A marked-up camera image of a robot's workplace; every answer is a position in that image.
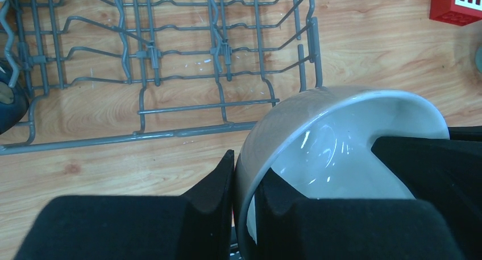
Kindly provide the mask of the mint green leaf bowl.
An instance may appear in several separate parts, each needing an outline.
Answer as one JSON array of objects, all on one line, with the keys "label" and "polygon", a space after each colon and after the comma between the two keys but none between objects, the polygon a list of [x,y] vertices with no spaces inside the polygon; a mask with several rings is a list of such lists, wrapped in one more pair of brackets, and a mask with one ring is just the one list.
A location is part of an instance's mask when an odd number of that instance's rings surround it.
[{"label": "mint green leaf bowl", "polygon": [[482,73],[482,46],[479,46],[475,53],[475,65],[477,70]]}]

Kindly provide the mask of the plain beige bowl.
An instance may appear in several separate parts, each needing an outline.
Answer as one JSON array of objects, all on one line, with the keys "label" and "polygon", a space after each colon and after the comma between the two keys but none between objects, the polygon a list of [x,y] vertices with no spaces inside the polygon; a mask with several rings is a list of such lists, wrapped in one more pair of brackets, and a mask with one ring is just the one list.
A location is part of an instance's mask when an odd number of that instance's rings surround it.
[{"label": "plain beige bowl", "polygon": [[449,139],[441,112],[403,90],[309,89],[274,106],[250,131],[235,167],[234,221],[244,259],[254,258],[254,194],[273,170],[313,199],[412,199],[371,151],[379,137]]}]

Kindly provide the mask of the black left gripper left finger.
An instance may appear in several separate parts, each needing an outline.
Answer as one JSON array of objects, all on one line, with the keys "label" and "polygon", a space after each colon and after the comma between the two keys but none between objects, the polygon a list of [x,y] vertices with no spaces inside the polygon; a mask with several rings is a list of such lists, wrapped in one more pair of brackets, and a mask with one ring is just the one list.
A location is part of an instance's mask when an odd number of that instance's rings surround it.
[{"label": "black left gripper left finger", "polygon": [[228,259],[234,152],[178,196],[51,200],[16,259]]}]

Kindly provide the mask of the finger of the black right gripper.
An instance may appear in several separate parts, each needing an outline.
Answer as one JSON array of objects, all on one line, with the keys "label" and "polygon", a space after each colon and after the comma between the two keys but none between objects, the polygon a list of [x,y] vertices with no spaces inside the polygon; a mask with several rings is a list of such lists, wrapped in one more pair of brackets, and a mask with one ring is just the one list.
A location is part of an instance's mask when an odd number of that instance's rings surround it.
[{"label": "finger of the black right gripper", "polygon": [[437,208],[467,259],[481,259],[481,127],[448,130],[449,139],[380,137],[371,151]]}]

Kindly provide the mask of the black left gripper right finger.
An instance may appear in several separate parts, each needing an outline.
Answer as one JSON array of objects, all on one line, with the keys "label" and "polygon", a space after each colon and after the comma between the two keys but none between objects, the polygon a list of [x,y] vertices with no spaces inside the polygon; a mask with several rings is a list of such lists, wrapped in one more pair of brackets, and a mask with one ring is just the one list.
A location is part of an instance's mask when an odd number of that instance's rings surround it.
[{"label": "black left gripper right finger", "polygon": [[255,192],[258,259],[463,259],[428,202],[310,199],[269,170]]}]

